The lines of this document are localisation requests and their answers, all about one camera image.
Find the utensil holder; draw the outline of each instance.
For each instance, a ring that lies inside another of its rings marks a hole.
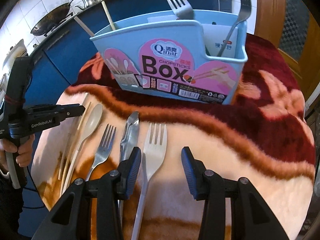
[[[115,22],[115,31],[108,25],[90,40],[123,90],[230,104],[248,60],[244,48],[247,23],[237,26],[236,44],[230,44],[236,46],[235,58],[208,56],[202,24],[231,26],[237,15],[194,12],[195,20],[148,22],[152,17],[174,16],[172,11],[131,17]]]

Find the table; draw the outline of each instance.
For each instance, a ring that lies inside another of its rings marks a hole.
[[[167,123],[168,130],[166,157],[150,182],[140,239],[197,239],[204,203],[193,200],[180,160],[181,149],[189,146],[207,169],[227,179],[247,177],[294,240],[307,214],[315,175],[315,146],[303,119],[304,98],[289,67],[270,42],[248,34],[246,51],[249,60],[231,105],[122,91],[97,53],[58,100],[58,104],[81,103],[88,92],[90,109],[98,102],[104,106],[102,122],[84,144],[72,179],[86,177],[107,123],[117,127],[114,146],[91,179],[117,167],[125,121],[137,110],[141,149],[149,122]],[[70,124],[71,120],[66,120],[44,131],[33,160],[31,174],[49,210],[59,198],[59,158]],[[124,204],[124,239],[131,236],[140,189],[139,174],[134,193]],[[94,203],[92,239],[96,239],[95,214]],[[230,225],[227,200],[226,239],[230,238]]]

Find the metal teapot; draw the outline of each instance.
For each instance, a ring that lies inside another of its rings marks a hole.
[[[81,10],[87,9],[88,7],[100,2],[101,0],[82,0],[84,7],[76,5],[75,7],[78,7]]]

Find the table knife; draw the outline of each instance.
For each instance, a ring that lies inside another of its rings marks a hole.
[[[120,162],[129,159],[130,154],[138,144],[139,136],[139,112],[133,112],[124,127],[124,133],[120,142]],[[122,224],[123,200],[118,200],[120,221]]]

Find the black sleeve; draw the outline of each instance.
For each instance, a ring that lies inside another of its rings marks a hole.
[[[22,188],[14,189],[11,180],[0,174],[0,227],[8,225],[13,232],[19,228],[19,217],[22,212]]]

